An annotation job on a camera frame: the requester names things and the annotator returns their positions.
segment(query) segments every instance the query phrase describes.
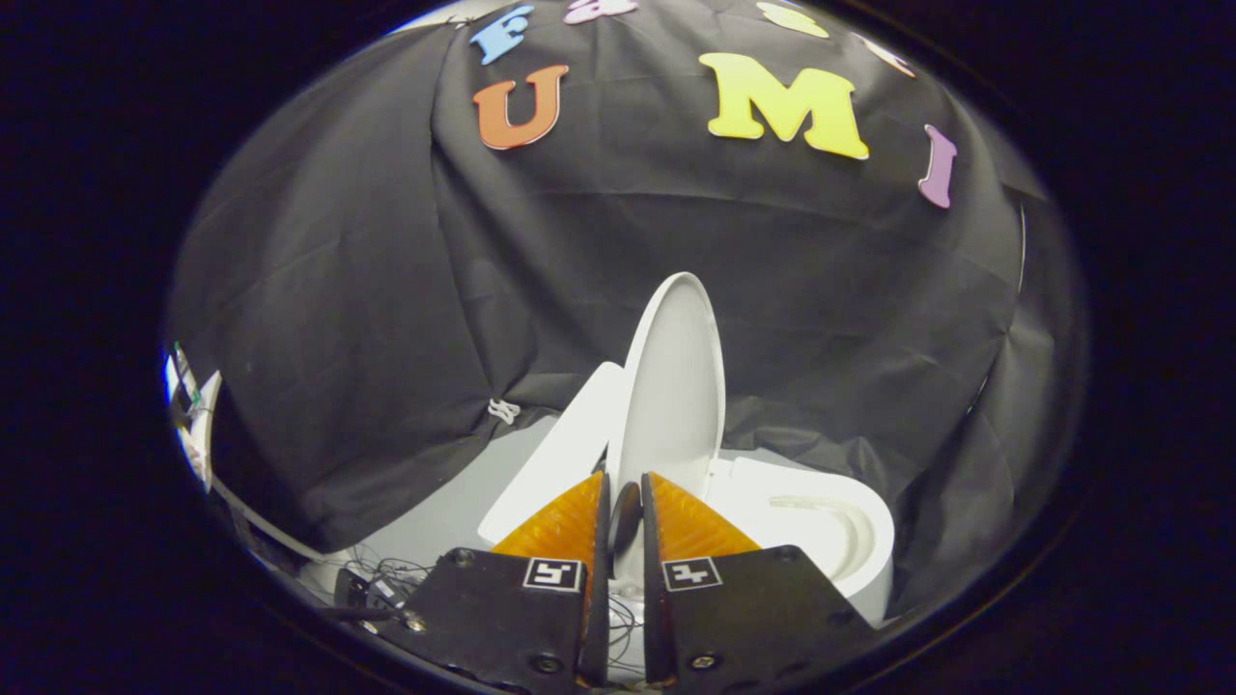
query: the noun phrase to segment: orange letter u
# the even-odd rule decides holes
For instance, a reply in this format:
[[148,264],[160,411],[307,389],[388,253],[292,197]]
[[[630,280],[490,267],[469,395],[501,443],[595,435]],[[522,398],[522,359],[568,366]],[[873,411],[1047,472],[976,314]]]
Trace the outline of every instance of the orange letter u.
[[481,142],[494,150],[509,150],[544,137],[557,122],[559,83],[566,70],[566,66],[550,66],[528,75],[536,106],[533,117],[524,125],[510,125],[507,116],[507,95],[515,88],[514,80],[499,82],[477,92],[472,101],[476,104]]

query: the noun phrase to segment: toilet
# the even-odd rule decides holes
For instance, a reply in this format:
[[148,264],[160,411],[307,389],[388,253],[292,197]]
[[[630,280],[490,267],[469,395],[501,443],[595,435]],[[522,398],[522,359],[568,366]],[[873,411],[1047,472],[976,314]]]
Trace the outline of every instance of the toilet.
[[[606,454],[611,500],[645,472],[695,495],[761,548],[792,544],[870,625],[892,585],[892,514],[861,482],[748,458],[719,458],[726,422],[721,338],[708,294],[686,272],[653,294],[622,367],[590,377],[482,521],[497,543],[586,477]],[[643,594],[643,533],[614,558],[611,590]]]

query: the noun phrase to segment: white clip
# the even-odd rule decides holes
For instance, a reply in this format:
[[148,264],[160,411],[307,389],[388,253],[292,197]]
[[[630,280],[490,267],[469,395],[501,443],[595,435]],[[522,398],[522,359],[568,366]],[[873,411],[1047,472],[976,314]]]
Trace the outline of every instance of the white clip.
[[506,401],[494,401],[493,398],[489,398],[489,407],[486,409],[491,416],[507,424],[515,424],[515,416],[519,414],[519,406],[507,403]]

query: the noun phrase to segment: yellow letter m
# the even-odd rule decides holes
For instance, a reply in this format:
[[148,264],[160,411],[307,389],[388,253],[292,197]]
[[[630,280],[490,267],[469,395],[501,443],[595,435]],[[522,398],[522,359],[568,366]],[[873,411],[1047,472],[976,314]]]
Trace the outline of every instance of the yellow letter m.
[[708,132],[719,137],[758,140],[764,126],[751,117],[756,106],[777,137],[789,142],[811,114],[807,145],[855,160],[868,157],[866,145],[858,136],[850,93],[854,85],[845,78],[806,68],[794,84],[785,87],[755,58],[737,53],[705,53],[700,62],[717,73],[719,114],[708,121]]

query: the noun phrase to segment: black cloth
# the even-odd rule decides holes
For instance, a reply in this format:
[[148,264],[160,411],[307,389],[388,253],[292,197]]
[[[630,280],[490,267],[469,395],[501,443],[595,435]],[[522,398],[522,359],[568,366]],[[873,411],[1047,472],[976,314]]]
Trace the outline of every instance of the black cloth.
[[[278,111],[205,197],[168,340],[199,378],[221,370],[237,417],[216,437],[252,443],[216,456],[219,475],[304,543],[351,545],[510,429],[489,398],[525,427],[622,362],[653,291],[690,271],[721,331],[723,446],[880,493],[894,612],[990,566],[1051,492],[1085,380],[1064,224],[1016,148],[816,10],[828,40],[754,5],[643,2],[571,26],[562,4],[530,4],[523,43],[489,66],[468,38],[506,10],[379,41]],[[845,77],[870,158],[801,131],[711,135],[707,52],[782,84]],[[472,95],[515,80],[523,122],[524,78],[555,63],[570,72],[554,129],[486,147]],[[959,151],[948,210],[917,190],[925,124]]]

